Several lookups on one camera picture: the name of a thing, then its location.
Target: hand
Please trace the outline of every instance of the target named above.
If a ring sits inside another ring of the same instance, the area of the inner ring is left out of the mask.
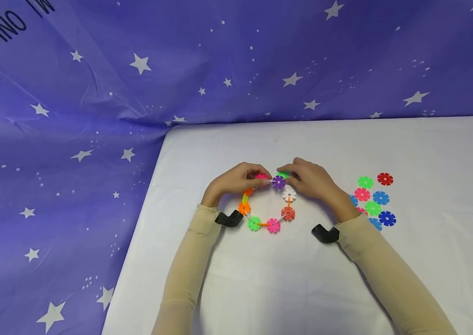
[[[259,173],[265,174],[268,179],[254,179]],[[272,179],[272,175],[262,165],[240,163],[212,180],[205,191],[201,205],[211,208],[218,207],[224,194],[242,193],[251,187],[266,186],[270,184],[270,179]]]
[[[320,165],[296,157],[292,164],[281,166],[277,170],[292,173],[293,176],[287,178],[286,183],[307,197],[324,201],[333,211],[337,222],[345,222],[359,216],[360,213],[349,195],[335,184],[329,173]]]

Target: purple snowflake piece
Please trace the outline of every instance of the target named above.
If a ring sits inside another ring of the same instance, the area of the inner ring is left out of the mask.
[[[282,190],[285,187],[286,181],[281,176],[275,176],[272,179],[272,186],[276,190]]]

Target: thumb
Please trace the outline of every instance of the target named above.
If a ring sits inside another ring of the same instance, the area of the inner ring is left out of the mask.
[[[294,177],[288,177],[285,179],[286,183],[289,184],[290,186],[293,186],[296,191],[299,191],[299,188],[302,186],[302,182],[299,180],[295,179]]]
[[[251,179],[247,181],[247,187],[262,187],[269,185],[269,180],[268,179],[263,179],[263,178],[257,178],[257,179]]]

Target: black elbow clip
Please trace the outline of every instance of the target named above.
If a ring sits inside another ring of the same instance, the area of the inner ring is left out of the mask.
[[[322,243],[334,243],[339,240],[339,231],[335,227],[327,230],[322,225],[317,225],[311,233]]]
[[[225,213],[220,212],[218,217],[214,220],[218,225],[226,226],[226,227],[236,227],[240,225],[240,221],[244,216],[239,211],[233,211],[233,214],[227,216]]]

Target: orange snowflake piece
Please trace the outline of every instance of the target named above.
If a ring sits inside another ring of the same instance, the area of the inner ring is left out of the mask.
[[[251,206],[249,205],[249,202],[240,202],[238,205],[238,211],[242,215],[246,215],[251,212]]]
[[[251,197],[251,194],[253,194],[253,187],[247,189],[244,191],[244,194],[246,194],[248,197]]]

